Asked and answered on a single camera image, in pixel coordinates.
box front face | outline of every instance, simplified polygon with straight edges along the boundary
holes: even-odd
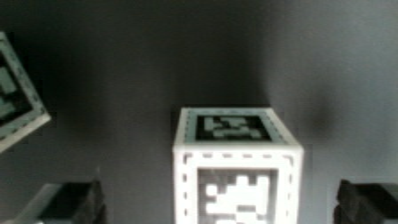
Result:
[[[262,109],[189,109],[186,116],[186,144],[284,143]]]
[[[287,154],[173,154],[177,224],[291,224],[296,167]]]
[[[277,170],[198,169],[198,224],[271,224]]]

gray surface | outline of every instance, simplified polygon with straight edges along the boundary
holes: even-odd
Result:
[[[179,106],[269,101],[307,149],[300,224],[328,224],[339,178],[398,182],[396,11],[387,0],[0,1],[56,113],[0,155],[0,220],[46,182],[97,175],[110,223],[170,224]]]

white box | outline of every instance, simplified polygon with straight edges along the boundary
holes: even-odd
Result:
[[[182,108],[175,224],[294,224],[301,156],[269,108]]]

black object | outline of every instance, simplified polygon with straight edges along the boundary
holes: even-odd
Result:
[[[99,182],[65,183],[38,219],[44,224],[92,224],[97,220],[97,215],[101,215],[101,208],[102,193]]]
[[[380,184],[341,180],[333,224],[398,224],[398,201]]]

